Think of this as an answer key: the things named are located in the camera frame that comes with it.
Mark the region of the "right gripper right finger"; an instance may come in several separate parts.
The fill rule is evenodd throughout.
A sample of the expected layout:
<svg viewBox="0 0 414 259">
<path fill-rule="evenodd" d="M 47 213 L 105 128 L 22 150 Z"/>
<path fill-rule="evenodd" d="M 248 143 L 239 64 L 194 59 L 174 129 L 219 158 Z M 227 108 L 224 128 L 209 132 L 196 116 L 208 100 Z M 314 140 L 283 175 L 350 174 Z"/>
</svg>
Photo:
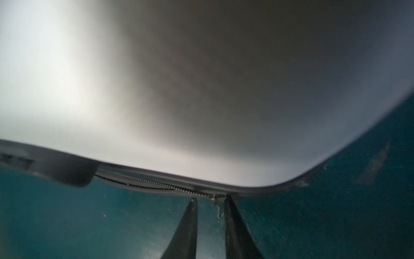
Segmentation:
<svg viewBox="0 0 414 259">
<path fill-rule="evenodd" d="M 230 195 L 224 201 L 224 216 L 226 258 L 263 259 Z"/>
</svg>

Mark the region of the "white hard-shell suitcase black lining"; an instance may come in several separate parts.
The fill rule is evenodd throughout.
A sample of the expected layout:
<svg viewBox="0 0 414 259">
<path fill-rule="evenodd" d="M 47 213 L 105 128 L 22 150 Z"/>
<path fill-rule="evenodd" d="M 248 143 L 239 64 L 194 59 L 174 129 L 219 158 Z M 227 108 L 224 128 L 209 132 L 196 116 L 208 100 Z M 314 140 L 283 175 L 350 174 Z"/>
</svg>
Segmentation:
<svg viewBox="0 0 414 259">
<path fill-rule="evenodd" d="M 413 1 L 1 2 L 1 165 L 68 186 L 276 192 L 413 90 Z"/>
</svg>

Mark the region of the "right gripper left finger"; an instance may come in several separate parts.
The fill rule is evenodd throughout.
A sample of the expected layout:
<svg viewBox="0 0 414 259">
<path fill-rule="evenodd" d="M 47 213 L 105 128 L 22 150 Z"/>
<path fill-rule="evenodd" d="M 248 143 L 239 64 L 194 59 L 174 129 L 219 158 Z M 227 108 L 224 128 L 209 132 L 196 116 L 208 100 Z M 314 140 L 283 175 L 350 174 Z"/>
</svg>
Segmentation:
<svg viewBox="0 0 414 259">
<path fill-rule="evenodd" d="M 195 259 L 198 231 L 198 203 L 192 198 L 162 259 Z"/>
</svg>

